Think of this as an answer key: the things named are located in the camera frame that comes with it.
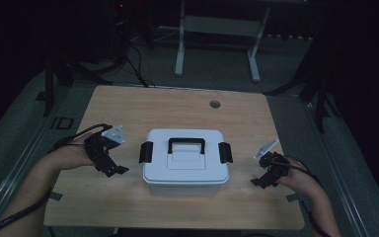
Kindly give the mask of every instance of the white clip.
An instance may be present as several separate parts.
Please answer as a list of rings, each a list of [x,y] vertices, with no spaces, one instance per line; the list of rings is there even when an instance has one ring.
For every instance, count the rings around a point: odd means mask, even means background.
[[[122,134],[122,125],[115,126],[111,129],[103,131],[101,136],[106,137],[109,140],[115,141],[118,144],[123,144],[125,142],[124,135]]]
[[[263,157],[267,152],[270,151],[270,149],[272,149],[276,144],[278,144],[279,142],[279,139],[276,138],[274,141],[264,145],[264,146],[261,146],[260,147],[260,150],[258,151],[257,155],[254,156],[254,159],[255,160],[258,160],[260,159],[261,157]]]

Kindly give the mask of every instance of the box lid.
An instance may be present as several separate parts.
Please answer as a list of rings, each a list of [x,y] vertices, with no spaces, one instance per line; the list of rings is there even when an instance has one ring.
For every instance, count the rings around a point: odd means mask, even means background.
[[[224,184],[229,179],[229,156],[220,156],[223,143],[218,130],[153,129],[147,137],[146,145],[153,147],[151,154],[146,154],[151,157],[144,161],[143,179],[149,184]],[[140,159],[147,153],[143,145]]]

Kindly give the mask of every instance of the white plastic box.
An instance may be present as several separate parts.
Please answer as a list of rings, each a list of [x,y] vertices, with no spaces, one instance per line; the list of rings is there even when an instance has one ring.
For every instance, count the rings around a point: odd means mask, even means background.
[[[218,130],[153,129],[140,150],[143,180],[157,196],[213,196],[229,180],[230,145]]]

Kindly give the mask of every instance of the table surface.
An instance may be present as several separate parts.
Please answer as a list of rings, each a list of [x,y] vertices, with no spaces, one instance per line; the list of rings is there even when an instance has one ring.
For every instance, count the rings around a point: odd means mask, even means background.
[[[218,101],[218,109],[210,107]],[[117,165],[130,170],[110,178],[94,167],[60,173],[44,224],[208,229],[301,229],[304,219],[298,201],[284,186],[265,190],[250,180],[265,173],[253,157],[277,132],[260,94],[160,89],[97,87],[79,130],[97,123],[123,126],[125,143],[111,150]],[[217,129],[231,144],[229,182],[216,196],[159,197],[151,195],[138,163],[140,145],[153,128]],[[282,153],[278,144],[274,151]]]

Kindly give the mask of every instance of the white table leg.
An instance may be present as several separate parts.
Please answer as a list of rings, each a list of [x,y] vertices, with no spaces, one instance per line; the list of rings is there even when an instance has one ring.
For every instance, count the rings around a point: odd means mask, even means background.
[[[180,19],[180,45],[178,47],[177,64],[175,65],[175,75],[182,76],[184,68],[184,23],[185,23],[185,1],[181,1],[181,19]]]
[[[248,50],[249,66],[251,67],[252,80],[254,82],[259,82],[261,80],[260,71],[258,69],[257,60],[255,59],[255,56],[257,55],[258,47],[260,46],[261,38],[263,37],[263,34],[264,34],[264,29],[265,29],[267,17],[269,16],[269,11],[270,11],[270,8],[265,9],[262,22],[260,23],[260,26],[258,28],[258,33],[255,39],[254,47],[251,50]]]

